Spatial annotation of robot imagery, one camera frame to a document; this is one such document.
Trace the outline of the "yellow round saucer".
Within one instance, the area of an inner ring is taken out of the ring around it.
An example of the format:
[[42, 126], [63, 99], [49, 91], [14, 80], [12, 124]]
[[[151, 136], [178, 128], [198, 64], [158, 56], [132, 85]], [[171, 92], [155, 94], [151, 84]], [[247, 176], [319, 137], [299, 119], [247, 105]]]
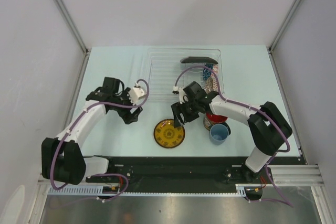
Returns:
[[163, 148], [176, 148], [185, 139], [185, 129], [183, 126], [174, 127], [173, 119], [165, 119], [155, 126], [153, 137], [155, 142]]

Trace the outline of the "red black mug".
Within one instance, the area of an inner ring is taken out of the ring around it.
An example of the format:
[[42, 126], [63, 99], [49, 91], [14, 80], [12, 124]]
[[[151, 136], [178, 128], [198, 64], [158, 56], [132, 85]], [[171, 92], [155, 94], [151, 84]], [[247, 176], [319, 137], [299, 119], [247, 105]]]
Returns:
[[228, 129], [228, 134], [231, 134], [231, 129], [229, 125], [227, 124], [228, 117], [221, 116], [221, 115], [215, 115], [209, 112], [205, 113], [203, 124], [204, 127], [209, 131], [213, 125], [216, 124], [222, 124]]

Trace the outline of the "red white patterned bowl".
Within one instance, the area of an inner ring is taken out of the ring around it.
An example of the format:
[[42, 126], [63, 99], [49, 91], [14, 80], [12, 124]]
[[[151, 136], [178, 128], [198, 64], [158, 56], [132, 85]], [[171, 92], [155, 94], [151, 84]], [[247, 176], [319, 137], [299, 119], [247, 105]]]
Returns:
[[[219, 77], [219, 67], [218, 65], [214, 65], [213, 69], [214, 73], [217, 77]], [[218, 82], [216, 81], [215, 75], [212, 73], [211, 77], [205, 81], [204, 90], [206, 93], [210, 93], [211, 91], [218, 92]]]

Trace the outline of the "white wire dish rack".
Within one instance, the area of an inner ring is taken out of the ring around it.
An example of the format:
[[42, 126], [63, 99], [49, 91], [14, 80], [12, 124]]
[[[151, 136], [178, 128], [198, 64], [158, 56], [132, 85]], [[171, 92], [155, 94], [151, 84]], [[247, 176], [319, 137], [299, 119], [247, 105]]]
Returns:
[[149, 48], [142, 62], [141, 76], [145, 77], [149, 87], [149, 100], [155, 102], [175, 102], [178, 96], [172, 93], [176, 79], [185, 69], [204, 63], [180, 63], [185, 57], [210, 57], [218, 61], [218, 88], [224, 91], [222, 76], [222, 58], [219, 49], [201, 48]]

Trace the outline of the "blue white patterned bowl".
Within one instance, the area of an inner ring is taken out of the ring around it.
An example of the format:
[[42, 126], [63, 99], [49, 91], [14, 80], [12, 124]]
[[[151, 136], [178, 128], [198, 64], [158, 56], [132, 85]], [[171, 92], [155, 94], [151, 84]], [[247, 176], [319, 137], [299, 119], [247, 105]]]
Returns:
[[210, 71], [210, 69], [213, 69], [213, 64], [211, 64], [211, 63], [206, 63], [205, 64], [205, 67], [206, 68], [204, 68], [203, 69], [203, 80], [204, 81], [206, 81], [208, 78], [210, 78], [211, 77], [211, 75], [212, 75], [212, 72]]

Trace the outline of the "light blue cup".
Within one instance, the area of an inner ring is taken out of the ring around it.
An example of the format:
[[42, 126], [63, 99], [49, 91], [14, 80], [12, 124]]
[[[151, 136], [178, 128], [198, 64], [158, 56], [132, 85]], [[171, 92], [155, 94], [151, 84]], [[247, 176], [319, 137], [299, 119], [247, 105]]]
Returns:
[[223, 144], [229, 136], [229, 130], [225, 125], [215, 124], [210, 128], [209, 139], [215, 145]]

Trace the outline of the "black floral square plate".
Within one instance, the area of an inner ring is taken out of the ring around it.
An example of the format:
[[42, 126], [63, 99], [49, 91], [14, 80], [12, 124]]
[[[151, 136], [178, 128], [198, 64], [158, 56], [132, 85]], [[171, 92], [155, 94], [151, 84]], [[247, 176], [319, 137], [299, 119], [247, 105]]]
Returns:
[[204, 63], [217, 65], [218, 61], [210, 57], [185, 57], [180, 60], [180, 63]]

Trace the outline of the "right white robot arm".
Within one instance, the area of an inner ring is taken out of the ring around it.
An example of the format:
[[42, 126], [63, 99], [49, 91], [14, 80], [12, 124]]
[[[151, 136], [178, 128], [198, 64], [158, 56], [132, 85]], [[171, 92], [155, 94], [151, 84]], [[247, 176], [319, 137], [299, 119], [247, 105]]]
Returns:
[[242, 169], [243, 179], [249, 183], [261, 177], [261, 169], [283, 144], [286, 144], [287, 152], [290, 150], [288, 138], [292, 135], [292, 128], [272, 102], [258, 107], [246, 105], [224, 98], [217, 91], [207, 93], [195, 81], [184, 88], [174, 86], [172, 92], [179, 98], [171, 105], [174, 127], [196, 120], [201, 113], [224, 116], [249, 127], [255, 147]]

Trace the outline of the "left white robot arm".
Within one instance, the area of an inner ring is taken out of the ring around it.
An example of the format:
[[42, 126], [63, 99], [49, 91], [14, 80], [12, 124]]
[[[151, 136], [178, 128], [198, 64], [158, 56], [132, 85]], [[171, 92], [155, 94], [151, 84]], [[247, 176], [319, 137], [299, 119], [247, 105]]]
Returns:
[[47, 137], [41, 145], [42, 176], [55, 190], [68, 184], [80, 184], [85, 178], [99, 176], [110, 182], [116, 169], [105, 157], [84, 157], [81, 151], [93, 128], [109, 111], [114, 111], [128, 125], [138, 120], [149, 96], [149, 85], [139, 79], [131, 88], [120, 79], [105, 77], [102, 86], [90, 92], [78, 116], [56, 137]]

